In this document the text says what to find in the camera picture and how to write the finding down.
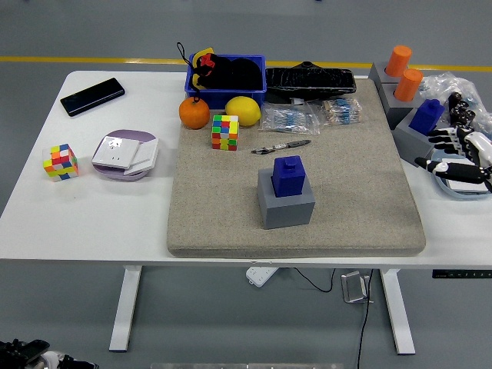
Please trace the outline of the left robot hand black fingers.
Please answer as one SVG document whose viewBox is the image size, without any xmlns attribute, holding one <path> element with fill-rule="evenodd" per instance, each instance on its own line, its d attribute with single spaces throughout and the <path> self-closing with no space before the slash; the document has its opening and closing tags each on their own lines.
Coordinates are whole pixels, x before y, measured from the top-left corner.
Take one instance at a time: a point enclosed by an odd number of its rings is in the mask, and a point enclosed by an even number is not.
<svg viewBox="0 0 492 369">
<path fill-rule="evenodd" d="M 59 351 L 53 351 L 50 344 L 43 340 L 30 342 L 14 339 L 1 342 L 1 368 L 99 368 L 90 361 L 78 360 Z"/>
</svg>

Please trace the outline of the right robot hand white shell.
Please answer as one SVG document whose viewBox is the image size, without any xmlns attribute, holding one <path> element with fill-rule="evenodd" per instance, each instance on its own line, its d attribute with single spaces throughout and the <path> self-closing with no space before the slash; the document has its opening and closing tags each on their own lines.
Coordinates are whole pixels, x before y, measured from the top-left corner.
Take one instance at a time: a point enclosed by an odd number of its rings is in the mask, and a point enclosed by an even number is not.
<svg viewBox="0 0 492 369">
<path fill-rule="evenodd" d="M 417 157 L 414 162 L 419 167 L 439 178 L 475 185 L 484 184 L 491 192 L 491 140 L 484 134 L 461 126 L 440 128 L 429 133 L 428 141 L 447 154 L 465 157 L 472 165 Z"/>
</svg>

